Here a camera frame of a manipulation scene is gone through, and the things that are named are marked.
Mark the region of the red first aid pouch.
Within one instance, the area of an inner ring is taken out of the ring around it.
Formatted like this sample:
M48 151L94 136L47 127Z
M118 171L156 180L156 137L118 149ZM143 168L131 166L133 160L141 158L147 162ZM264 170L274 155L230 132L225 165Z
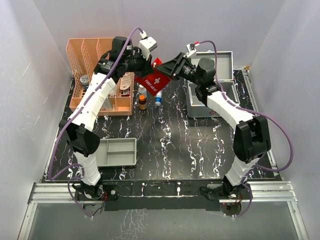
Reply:
M134 73L134 80L146 88L152 96L155 96L171 81L169 77L156 69L156 66L160 64L162 61L157 57L146 69Z

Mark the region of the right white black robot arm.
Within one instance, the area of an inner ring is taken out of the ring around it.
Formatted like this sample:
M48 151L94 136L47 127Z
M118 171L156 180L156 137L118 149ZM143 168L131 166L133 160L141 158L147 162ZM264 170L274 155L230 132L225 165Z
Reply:
M196 65L184 53L154 68L172 79L185 79L196 84L195 94L206 107L219 114L233 129L234 161L223 177L222 185L214 189L201 187L200 192L208 198L233 199L245 188L248 174L256 163L271 149L268 121L265 117L242 110L225 93L217 78L217 60L207 57Z

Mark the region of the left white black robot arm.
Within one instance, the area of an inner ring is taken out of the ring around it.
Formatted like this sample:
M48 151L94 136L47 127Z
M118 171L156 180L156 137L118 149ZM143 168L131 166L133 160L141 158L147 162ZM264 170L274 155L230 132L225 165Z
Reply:
M111 50L105 52L97 62L88 89L77 109L60 126L66 133L67 143L72 149L80 167L80 186L77 191L93 200L103 195L103 187L97 165L96 151L100 138L93 133L98 113L110 92L125 73L145 77L152 73L151 51L157 42L151 36L142 36L138 46L130 38L113 38Z

